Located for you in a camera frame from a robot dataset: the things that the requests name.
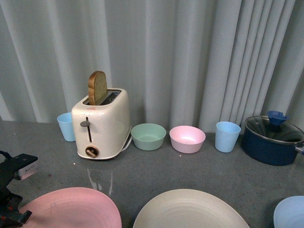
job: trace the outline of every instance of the navy blue pot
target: navy blue pot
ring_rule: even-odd
[[[253,116],[245,120],[241,147],[246,154],[260,162],[276,166],[292,164],[297,154],[303,153],[300,148],[303,143],[304,132],[291,124],[273,126],[269,124],[267,116]]]

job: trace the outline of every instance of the plastic cup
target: plastic cup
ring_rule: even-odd
[[[72,124],[72,115],[71,113],[64,113],[57,117],[59,127],[63,134],[63,137],[68,142],[75,141],[74,129]]]
[[[215,132],[215,148],[221,152],[231,152],[241,131],[235,123],[222,121],[217,123]]]

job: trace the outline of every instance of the pot handle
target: pot handle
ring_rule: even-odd
[[[298,153],[300,154],[303,154],[304,155],[304,148],[300,148],[300,147],[295,147],[295,151],[297,151]]]

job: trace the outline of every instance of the toast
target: toast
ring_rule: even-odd
[[[88,85],[89,104],[96,105],[96,102],[107,93],[105,73],[102,71],[95,71],[89,77]]]

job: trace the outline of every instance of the toaster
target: toaster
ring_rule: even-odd
[[[96,105],[90,105],[86,96],[72,108],[71,114],[80,157],[110,159],[132,140],[129,98],[123,89],[108,88]]]

